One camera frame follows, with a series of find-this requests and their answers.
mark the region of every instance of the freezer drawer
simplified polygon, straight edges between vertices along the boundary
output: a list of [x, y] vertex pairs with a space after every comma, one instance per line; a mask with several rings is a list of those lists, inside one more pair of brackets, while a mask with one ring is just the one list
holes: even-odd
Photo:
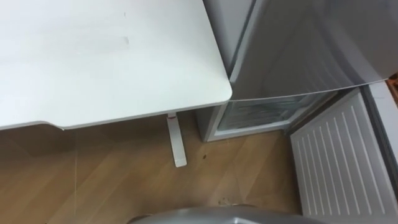
[[300, 108], [309, 106], [320, 95], [290, 96], [274, 99], [230, 101], [218, 130], [255, 127], [286, 121]]

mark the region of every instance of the laminate floor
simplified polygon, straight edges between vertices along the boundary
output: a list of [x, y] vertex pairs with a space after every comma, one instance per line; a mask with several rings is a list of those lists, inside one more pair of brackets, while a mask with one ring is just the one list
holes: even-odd
[[188, 165], [176, 168], [165, 116], [61, 131], [0, 131], [0, 223], [126, 223], [176, 208], [248, 203], [300, 213], [281, 132], [203, 143], [179, 114]]

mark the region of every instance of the white metal desk leg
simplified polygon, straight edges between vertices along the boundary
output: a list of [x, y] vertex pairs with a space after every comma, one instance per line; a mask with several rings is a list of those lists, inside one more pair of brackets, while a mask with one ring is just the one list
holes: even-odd
[[175, 166], [185, 166], [187, 165], [187, 158], [185, 157], [184, 145], [182, 143], [180, 125], [175, 113], [167, 115], [167, 125], [169, 126]]

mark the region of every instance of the white plastic door liner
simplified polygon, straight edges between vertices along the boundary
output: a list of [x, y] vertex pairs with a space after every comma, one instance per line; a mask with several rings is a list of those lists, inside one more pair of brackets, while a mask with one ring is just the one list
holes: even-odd
[[327, 223], [398, 223], [397, 201], [358, 90], [290, 138], [304, 216]]

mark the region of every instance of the white desk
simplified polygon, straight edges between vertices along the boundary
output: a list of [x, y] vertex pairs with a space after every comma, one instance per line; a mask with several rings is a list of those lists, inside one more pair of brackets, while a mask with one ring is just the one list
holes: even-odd
[[202, 0], [37, 1], [0, 3], [0, 129], [72, 129], [229, 100]]

